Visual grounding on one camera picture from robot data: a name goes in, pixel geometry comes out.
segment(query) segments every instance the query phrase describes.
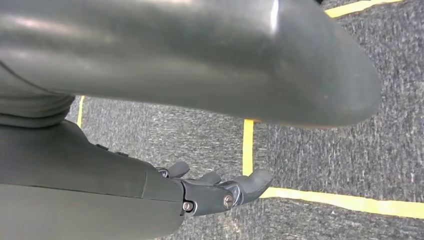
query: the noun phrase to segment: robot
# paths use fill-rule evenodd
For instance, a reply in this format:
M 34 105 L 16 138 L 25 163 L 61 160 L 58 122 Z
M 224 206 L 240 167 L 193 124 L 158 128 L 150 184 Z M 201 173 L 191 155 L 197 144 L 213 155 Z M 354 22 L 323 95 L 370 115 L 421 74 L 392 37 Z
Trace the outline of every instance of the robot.
M 270 174 L 183 178 L 90 143 L 75 95 L 304 128 L 380 104 L 372 62 L 312 0 L 0 1 L 0 238 L 142 240 L 256 200 Z

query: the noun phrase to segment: floor marking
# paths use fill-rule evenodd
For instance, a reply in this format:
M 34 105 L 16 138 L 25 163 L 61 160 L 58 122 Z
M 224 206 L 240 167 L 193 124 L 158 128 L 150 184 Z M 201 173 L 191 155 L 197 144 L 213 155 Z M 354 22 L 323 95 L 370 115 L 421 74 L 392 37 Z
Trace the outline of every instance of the floor marking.
M 85 98 L 86 96 L 81 96 L 81 99 L 79 100 L 78 117 L 76 119 L 76 125 L 78 125 L 79 128 L 83 125 L 83 105 Z
M 343 6 L 338 6 L 335 8 L 331 8 L 328 10 L 325 10 L 325 13 L 330 16 L 331 18 L 337 18 L 343 15 L 361 12 L 365 9 L 368 9 L 374 5 L 379 4 L 390 4 L 390 3 L 396 3 L 401 2 L 405 0 L 364 0 L 364 1 L 357 1 L 353 3 L 349 3 Z
M 242 173 L 245 176 L 253 173 L 253 124 L 253 120 L 244 120 Z

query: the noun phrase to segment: metal screw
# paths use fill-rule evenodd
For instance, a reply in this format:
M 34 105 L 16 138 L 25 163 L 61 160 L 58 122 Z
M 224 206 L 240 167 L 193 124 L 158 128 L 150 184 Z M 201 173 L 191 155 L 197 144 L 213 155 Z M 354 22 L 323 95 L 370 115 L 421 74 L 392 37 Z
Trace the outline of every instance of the metal screw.
M 226 209 L 232 208 L 234 205 L 234 197 L 232 194 L 228 194 L 224 197 L 224 207 Z
M 182 209 L 186 212 L 190 212 L 191 210 L 193 210 L 193 207 L 194 207 L 193 203 L 188 202 L 188 201 L 185 201 L 182 204 Z

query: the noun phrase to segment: gray carpet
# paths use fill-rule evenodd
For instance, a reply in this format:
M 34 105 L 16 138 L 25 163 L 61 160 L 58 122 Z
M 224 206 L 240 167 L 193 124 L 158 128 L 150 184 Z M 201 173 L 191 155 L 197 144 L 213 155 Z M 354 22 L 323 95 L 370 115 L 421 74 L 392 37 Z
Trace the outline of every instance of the gray carpet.
M 329 9 L 354 0 L 324 0 Z M 378 200 L 424 202 L 424 5 L 405 0 L 337 18 L 375 63 L 379 113 L 354 127 L 304 130 L 257 123 L 255 166 L 273 186 Z M 76 121 L 75 102 L 68 119 Z M 189 177 L 241 173 L 243 120 L 178 107 L 86 97 L 93 143 L 155 166 L 186 161 Z M 424 220 L 290 199 L 260 199 L 227 213 L 187 218 L 164 240 L 424 239 Z

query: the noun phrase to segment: yellow tape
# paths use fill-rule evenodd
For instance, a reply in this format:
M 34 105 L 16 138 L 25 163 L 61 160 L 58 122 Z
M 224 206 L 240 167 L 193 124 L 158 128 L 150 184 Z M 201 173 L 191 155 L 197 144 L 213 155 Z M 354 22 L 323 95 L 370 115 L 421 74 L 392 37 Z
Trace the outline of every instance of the yellow tape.
M 331 18 L 337 18 L 343 15 L 360 12 L 367 8 L 370 8 L 374 5 L 378 4 L 388 4 L 388 3 L 395 3 L 395 2 L 401 2 L 404 0 L 369 0 L 369 1 L 357 1 L 350 4 L 346 4 L 343 6 L 338 6 L 335 8 L 331 8 L 325 11 L 328 16 Z
M 253 120 L 244 120 L 242 173 L 249 176 L 253 173 Z
M 81 96 L 81 99 L 79 100 L 78 117 L 76 119 L 76 125 L 78 125 L 79 128 L 81 128 L 83 124 L 83 105 L 85 98 L 86 96 Z
M 382 201 L 360 196 L 339 195 L 313 191 L 298 191 L 287 188 L 270 187 L 261 198 L 299 199 L 309 202 L 329 204 L 353 211 L 371 214 L 424 219 L 424 203 L 407 201 Z

